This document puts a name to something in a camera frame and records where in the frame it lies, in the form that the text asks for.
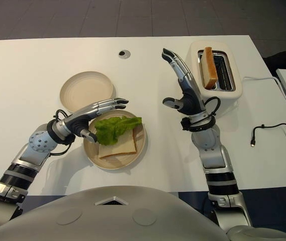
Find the beige plate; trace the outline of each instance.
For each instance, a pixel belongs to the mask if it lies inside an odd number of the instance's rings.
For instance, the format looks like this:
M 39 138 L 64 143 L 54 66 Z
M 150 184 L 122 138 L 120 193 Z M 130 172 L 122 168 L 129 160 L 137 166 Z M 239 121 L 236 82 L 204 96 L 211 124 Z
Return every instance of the beige plate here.
M 113 85 L 107 76 L 82 72 L 68 79 L 61 88 L 60 101 L 70 112 L 113 96 Z
M 124 111 L 124 110 L 113 110 L 110 112 L 107 112 L 98 118 L 94 119 L 90 125 L 89 130 L 93 133 L 96 133 L 96 129 L 94 127 L 94 124 L 96 121 L 102 120 L 102 119 L 108 119 L 110 117 L 116 117 L 116 116 L 126 116 L 128 118 L 134 118 L 133 114 Z M 135 154 L 127 154 L 127 155 L 117 155 L 117 156 L 111 156 L 111 157 L 105 157 L 105 158 L 99 158 L 98 157 L 98 151 L 99 151 L 99 144 L 98 143 L 91 143 L 87 141 L 86 139 L 83 139 L 83 147 L 84 150 L 88 156 L 88 158 L 100 168 L 104 169 L 120 169 L 122 167 L 126 167 L 132 162 L 134 162 L 139 155 L 141 154 L 144 145 L 145 145 L 145 131 L 143 128 L 143 125 L 139 125 L 133 129 L 133 135 L 134 135 L 134 141 L 136 144 L 136 150 L 137 153 Z

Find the toasted bread slice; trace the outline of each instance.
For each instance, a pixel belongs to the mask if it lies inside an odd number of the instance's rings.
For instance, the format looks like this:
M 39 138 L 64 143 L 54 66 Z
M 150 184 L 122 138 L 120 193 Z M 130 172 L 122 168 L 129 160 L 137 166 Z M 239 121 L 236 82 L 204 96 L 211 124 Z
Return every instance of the toasted bread slice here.
M 218 81 L 218 74 L 214 64 L 214 58 L 211 47 L 206 47 L 201 58 L 201 67 L 203 74 L 203 86 L 205 89 L 211 89 Z
M 135 154 L 136 146 L 133 136 L 133 130 L 125 131 L 125 133 L 118 137 L 118 142 L 111 146 L 104 146 L 99 144 L 99 158 L 105 158 L 115 155 Z

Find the black cable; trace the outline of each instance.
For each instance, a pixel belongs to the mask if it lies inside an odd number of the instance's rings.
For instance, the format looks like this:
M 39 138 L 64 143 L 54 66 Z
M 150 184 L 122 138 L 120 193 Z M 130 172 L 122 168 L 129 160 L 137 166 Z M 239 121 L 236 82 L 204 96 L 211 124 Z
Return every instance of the black cable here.
M 282 125 L 285 125 L 286 126 L 286 123 L 280 123 L 280 124 L 277 124 L 275 126 L 270 126 L 270 127 L 267 127 L 265 126 L 264 124 L 260 125 L 260 126 L 257 126 L 255 128 L 253 128 L 252 130 L 252 139 L 251 139 L 251 146 L 254 147 L 255 145 L 255 130 L 258 129 L 258 128 L 261 128 L 261 129 L 265 129 L 265 128 L 275 128 L 275 127 L 279 127 L 279 126 L 282 126 Z
M 58 109 L 58 110 L 56 111 L 56 114 L 53 116 L 53 117 L 55 118 L 56 122 L 58 122 L 58 121 L 61 120 L 61 119 L 59 118 L 59 113 L 63 114 L 63 116 L 64 116 L 65 118 L 68 117 L 67 113 L 66 113 L 64 110 Z
M 191 123 L 190 126 L 195 125 L 195 124 L 197 124 L 197 123 L 199 123 L 199 122 L 204 121 L 205 119 L 208 119 L 208 118 L 210 118 L 210 117 L 216 115 L 216 112 L 218 111 L 218 109 L 220 108 L 220 105 L 221 105 L 221 100 L 220 100 L 220 98 L 218 98 L 218 97 L 216 97 L 216 96 L 213 96 L 213 97 L 207 99 L 207 101 L 204 102 L 204 105 L 206 105 L 207 103 L 209 103 L 211 100 L 214 100 L 214 99 L 216 99 L 216 100 L 218 101 L 218 102 L 217 102 L 217 106 L 214 108 L 214 110 L 213 110 L 207 117 L 204 117 L 203 119 L 198 120 L 197 122 Z
M 61 119 L 59 118 L 59 114 L 60 114 L 60 113 L 61 113 L 65 118 L 68 117 L 67 113 L 66 113 L 64 110 L 58 109 L 58 110 L 56 111 L 56 114 L 53 116 L 53 117 L 55 118 L 56 122 L 58 122 L 58 121 L 61 120 Z M 49 157 L 51 157 L 51 156 L 62 156 L 63 154 L 67 153 L 67 151 L 68 151 L 69 148 L 71 147 L 71 144 L 72 144 L 72 143 L 70 143 L 69 146 L 67 147 L 67 149 L 64 150 L 63 152 L 50 153 L 50 154 L 49 154 Z
M 63 152 L 59 152 L 59 153 L 50 153 L 50 155 L 49 155 L 49 157 L 51 157 L 51 156 L 62 156 L 63 154 L 65 154 L 68 150 L 69 150 L 69 148 L 71 147 L 71 143 L 69 144 L 69 146 L 67 147 L 67 149 L 66 150 L 64 150 Z

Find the white power cord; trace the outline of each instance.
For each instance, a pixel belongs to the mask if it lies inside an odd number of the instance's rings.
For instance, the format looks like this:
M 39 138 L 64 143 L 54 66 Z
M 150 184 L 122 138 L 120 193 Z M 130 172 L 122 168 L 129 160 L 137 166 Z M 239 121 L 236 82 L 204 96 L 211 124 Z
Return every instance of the white power cord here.
M 245 76 L 245 77 L 243 77 L 243 79 L 253 79 L 253 80 L 274 79 L 276 81 L 280 91 L 282 92 L 284 98 L 286 99 L 286 94 L 283 91 L 282 85 L 280 84 L 280 81 L 276 77 L 256 78 L 256 77 Z

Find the robotic arm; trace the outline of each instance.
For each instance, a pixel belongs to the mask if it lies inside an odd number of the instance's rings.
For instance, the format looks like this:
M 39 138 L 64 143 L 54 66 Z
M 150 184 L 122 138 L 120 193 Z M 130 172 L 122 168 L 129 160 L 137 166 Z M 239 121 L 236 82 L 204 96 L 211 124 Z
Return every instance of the robotic arm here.
M 124 109 L 128 100 L 107 99 L 90 104 L 65 119 L 53 119 L 39 126 L 0 179 L 0 225 L 22 214 L 22 203 L 28 188 L 58 144 L 71 145 L 75 135 L 90 142 L 97 137 L 88 130 L 88 122 L 114 109 Z
M 220 142 L 220 130 L 215 125 L 215 111 L 220 99 L 213 97 L 203 103 L 200 90 L 190 70 L 175 53 L 163 49 L 162 58 L 174 69 L 183 98 L 165 98 L 163 104 L 188 115 L 182 119 L 183 130 L 192 132 L 192 142 L 200 152 L 209 187 L 208 197 L 215 207 L 211 219 L 226 232 L 237 225 L 251 226 L 251 220 L 233 174 L 227 149 Z M 208 113 L 205 105 L 217 99 L 217 108 Z

